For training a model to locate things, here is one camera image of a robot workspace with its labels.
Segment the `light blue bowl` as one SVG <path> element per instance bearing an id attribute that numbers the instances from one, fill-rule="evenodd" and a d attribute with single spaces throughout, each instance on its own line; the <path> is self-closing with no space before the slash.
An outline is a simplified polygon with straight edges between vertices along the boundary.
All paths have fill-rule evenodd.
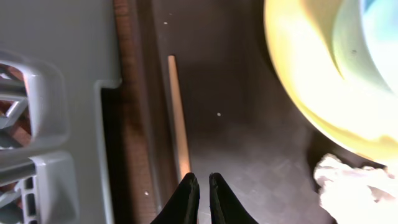
<path id="1" fill-rule="evenodd" d="M 332 41 L 345 80 L 397 94 L 397 0 L 344 0 Z"/>

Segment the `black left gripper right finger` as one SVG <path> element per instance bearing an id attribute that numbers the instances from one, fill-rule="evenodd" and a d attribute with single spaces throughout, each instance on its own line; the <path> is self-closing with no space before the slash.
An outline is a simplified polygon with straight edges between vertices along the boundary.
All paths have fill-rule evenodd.
<path id="1" fill-rule="evenodd" d="M 258 224 L 220 173 L 209 176 L 212 224 Z"/>

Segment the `yellow plate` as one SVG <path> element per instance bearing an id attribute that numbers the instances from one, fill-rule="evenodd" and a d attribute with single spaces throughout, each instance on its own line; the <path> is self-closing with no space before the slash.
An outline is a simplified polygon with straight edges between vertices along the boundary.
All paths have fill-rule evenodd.
<path id="1" fill-rule="evenodd" d="M 273 66 L 300 112 L 341 147 L 381 164 L 397 162 L 397 97 L 342 76 L 332 46 L 342 1 L 266 0 Z"/>

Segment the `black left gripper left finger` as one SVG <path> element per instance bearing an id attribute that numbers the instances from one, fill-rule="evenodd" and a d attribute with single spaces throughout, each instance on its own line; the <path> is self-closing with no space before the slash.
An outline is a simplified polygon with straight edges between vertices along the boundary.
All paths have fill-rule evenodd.
<path id="1" fill-rule="evenodd" d="M 150 224 L 197 224 L 200 186 L 194 173 L 187 173 L 162 211 Z"/>

